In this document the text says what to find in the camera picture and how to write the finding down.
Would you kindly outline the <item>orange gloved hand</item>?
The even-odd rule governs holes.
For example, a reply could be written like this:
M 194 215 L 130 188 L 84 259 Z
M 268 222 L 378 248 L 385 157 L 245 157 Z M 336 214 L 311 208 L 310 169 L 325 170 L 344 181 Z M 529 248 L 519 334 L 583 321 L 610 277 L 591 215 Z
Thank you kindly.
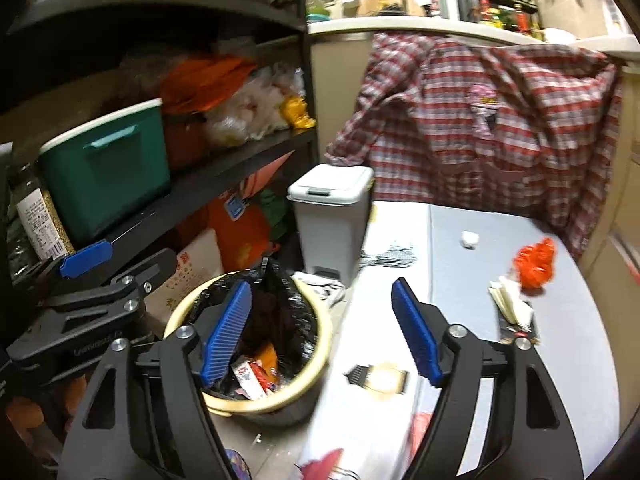
M 62 384 L 41 393 L 36 400 L 16 396 L 6 408 L 6 416 L 28 445 L 32 444 L 32 430 L 43 426 L 47 426 L 58 440 L 63 441 L 86 389 L 85 375 L 66 379 Z

